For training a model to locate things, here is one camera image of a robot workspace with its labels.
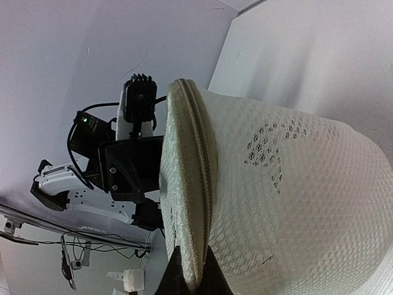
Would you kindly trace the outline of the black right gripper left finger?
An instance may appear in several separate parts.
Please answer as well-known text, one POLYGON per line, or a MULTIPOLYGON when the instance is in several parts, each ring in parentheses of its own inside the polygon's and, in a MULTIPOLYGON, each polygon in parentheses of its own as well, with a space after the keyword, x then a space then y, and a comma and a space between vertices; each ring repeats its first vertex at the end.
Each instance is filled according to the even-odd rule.
POLYGON ((176 246, 157 288, 157 295, 186 295, 188 287, 182 270, 181 248, 176 246))

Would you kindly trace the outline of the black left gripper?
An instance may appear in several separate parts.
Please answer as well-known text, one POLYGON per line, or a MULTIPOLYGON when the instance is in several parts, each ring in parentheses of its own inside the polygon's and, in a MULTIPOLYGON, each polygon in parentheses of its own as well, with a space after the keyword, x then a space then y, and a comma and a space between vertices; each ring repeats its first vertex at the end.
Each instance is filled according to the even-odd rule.
POLYGON ((82 175, 115 202, 132 202, 131 225, 163 229, 158 202, 146 197, 157 191, 163 145, 162 136, 133 136, 116 140, 110 123, 87 112, 78 112, 69 132, 68 149, 90 160, 82 175))

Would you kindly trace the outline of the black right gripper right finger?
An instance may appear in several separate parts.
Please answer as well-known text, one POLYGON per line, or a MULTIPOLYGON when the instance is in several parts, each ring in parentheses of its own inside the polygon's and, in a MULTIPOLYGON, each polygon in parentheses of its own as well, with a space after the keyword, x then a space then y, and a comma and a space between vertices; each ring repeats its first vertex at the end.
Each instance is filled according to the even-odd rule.
POLYGON ((202 281, 196 293, 200 295, 234 295, 210 246, 203 268, 202 281))

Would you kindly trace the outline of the white mesh laundry bag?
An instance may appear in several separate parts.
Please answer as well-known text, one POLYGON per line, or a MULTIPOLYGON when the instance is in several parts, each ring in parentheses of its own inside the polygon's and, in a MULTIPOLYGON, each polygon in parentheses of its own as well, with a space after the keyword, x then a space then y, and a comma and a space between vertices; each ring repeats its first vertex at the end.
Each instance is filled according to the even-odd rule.
POLYGON ((191 293, 209 255, 235 294, 392 293, 392 168, 345 123, 178 79, 159 182, 191 293))

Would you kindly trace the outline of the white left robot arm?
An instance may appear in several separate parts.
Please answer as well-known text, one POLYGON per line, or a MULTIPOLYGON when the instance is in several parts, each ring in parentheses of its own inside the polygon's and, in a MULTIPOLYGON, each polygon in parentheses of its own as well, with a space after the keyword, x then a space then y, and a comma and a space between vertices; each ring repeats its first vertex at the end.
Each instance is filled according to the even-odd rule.
POLYGON ((110 122, 79 111, 68 149, 81 158, 63 165, 42 160, 30 192, 53 211, 82 211, 148 231, 163 229, 159 203, 146 197, 159 190, 162 144, 162 136, 117 141, 110 122))

